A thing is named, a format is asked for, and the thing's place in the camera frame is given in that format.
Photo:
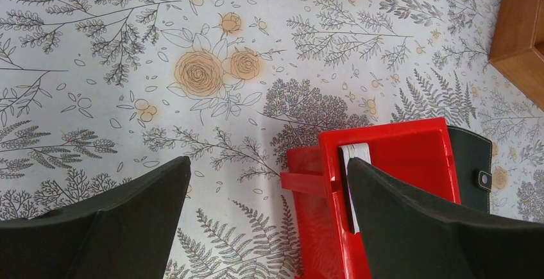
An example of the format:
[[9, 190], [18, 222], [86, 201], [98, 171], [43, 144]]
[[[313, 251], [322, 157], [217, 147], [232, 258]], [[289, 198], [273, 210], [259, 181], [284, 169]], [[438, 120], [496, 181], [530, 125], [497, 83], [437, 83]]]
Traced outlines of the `wooden compartment tray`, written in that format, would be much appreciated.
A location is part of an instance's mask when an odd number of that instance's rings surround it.
[[489, 61], [543, 108], [543, 0], [501, 0]]

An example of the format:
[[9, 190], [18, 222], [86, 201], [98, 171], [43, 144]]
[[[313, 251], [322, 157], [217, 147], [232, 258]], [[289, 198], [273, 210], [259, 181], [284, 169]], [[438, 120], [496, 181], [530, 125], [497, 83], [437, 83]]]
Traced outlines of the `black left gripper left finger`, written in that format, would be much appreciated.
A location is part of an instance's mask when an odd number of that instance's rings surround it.
[[83, 201], [3, 221], [1, 277], [163, 277], [190, 179], [179, 156]]

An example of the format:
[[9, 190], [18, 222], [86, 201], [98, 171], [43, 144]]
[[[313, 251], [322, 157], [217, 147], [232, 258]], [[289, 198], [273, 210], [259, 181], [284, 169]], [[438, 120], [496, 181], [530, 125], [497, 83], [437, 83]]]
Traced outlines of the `red plastic bin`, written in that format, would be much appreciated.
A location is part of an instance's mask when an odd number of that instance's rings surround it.
[[452, 203], [461, 195], [444, 118], [324, 131], [313, 146], [287, 151], [281, 184], [293, 194], [303, 278], [369, 278], [364, 241], [383, 235], [393, 246], [400, 234], [381, 229], [405, 225], [380, 201], [383, 192], [365, 172], [346, 173], [343, 147], [366, 144], [371, 170], [385, 172]]

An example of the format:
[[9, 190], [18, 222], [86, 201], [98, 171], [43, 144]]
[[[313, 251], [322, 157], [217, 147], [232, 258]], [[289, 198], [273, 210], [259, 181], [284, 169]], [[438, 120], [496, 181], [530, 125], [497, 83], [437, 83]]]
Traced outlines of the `stack of cards in bin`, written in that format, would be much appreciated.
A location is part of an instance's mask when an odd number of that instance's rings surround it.
[[341, 161], [341, 166], [344, 169], [343, 179], [346, 195], [346, 202], [348, 204], [347, 208], [349, 209], [348, 213], [351, 215], [350, 219], [350, 231], [353, 234], [360, 232], [359, 220], [357, 217], [356, 206], [355, 206], [355, 196], [357, 194], [357, 185], [353, 184], [353, 179], [358, 176], [357, 173], [352, 172], [350, 163], [355, 159], [363, 160], [366, 163], [371, 163], [371, 154], [370, 154], [370, 145], [368, 143], [356, 143], [356, 144], [346, 144], [339, 147], [339, 157]]

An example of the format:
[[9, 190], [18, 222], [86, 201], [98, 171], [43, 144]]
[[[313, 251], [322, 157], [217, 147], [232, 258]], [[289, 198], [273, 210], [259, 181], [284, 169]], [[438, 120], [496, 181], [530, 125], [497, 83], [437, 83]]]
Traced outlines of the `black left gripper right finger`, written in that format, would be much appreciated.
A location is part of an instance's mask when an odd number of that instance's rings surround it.
[[350, 163], [372, 278], [542, 278], [543, 225], [453, 203]]

